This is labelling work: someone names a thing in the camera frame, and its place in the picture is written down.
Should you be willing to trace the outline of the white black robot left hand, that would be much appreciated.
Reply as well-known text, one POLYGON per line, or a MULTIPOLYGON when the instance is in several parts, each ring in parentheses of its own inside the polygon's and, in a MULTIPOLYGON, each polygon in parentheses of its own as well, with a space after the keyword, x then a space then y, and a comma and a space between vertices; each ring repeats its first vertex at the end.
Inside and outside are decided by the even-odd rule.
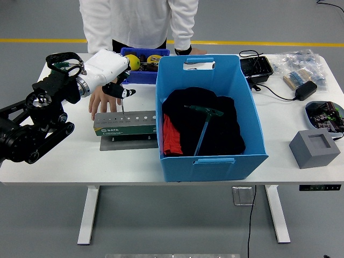
POLYGON ((76 78, 80 96, 89 96, 101 86, 106 95, 119 99, 130 97, 136 90, 125 89, 121 85, 130 72, 130 61, 127 57, 102 49, 84 63, 83 70, 76 78))

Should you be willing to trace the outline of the person's right hand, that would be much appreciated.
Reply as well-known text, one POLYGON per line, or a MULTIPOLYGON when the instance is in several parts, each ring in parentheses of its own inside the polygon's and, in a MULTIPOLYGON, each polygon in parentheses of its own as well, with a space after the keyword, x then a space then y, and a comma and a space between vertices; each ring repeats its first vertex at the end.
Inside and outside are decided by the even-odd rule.
POLYGON ((116 112, 117 106, 120 104, 121 99, 105 94, 102 90, 102 86, 98 86, 91 94, 89 100, 88 110, 91 114, 91 120, 95 119, 95 114, 98 111, 100 111, 100 113, 106 113, 108 107, 110 107, 110 112, 116 112))

